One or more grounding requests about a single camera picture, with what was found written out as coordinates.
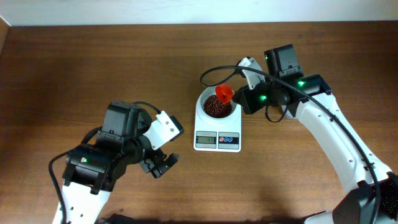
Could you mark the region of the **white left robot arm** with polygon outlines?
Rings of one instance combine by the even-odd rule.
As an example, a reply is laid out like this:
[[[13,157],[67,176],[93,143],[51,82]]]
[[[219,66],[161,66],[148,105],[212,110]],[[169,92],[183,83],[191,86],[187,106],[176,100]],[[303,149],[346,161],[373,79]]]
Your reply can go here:
[[[158,179],[177,163],[178,155],[166,155],[161,147],[183,134],[183,126],[161,110],[152,119],[144,106],[142,101],[111,102],[103,125],[62,154],[66,158],[62,185],[49,164],[59,200],[54,223],[94,223],[128,165],[139,164]]]

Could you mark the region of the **orange measuring scoop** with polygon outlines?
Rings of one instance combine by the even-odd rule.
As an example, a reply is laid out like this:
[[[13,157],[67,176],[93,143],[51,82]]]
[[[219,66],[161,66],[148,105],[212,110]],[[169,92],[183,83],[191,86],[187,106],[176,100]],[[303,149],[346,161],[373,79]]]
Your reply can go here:
[[[226,105],[228,104],[234,95],[234,91],[232,88],[225,83],[222,83],[220,85],[217,85],[215,88],[215,93],[217,98],[222,102],[222,104]]]

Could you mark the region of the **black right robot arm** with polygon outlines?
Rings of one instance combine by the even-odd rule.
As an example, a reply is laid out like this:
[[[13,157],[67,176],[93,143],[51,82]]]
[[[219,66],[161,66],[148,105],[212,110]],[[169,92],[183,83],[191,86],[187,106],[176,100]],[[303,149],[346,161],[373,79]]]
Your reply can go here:
[[[297,119],[317,140],[332,163],[345,193],[330,212],[302,223],[397,223],[397,175],[359,137],[319,75],[305,76],[293,45],[265,51],[268,72],[252,57],[240,60],[235,72],[248,84],[233,101],[246,114],[281,106],[283,116]]]

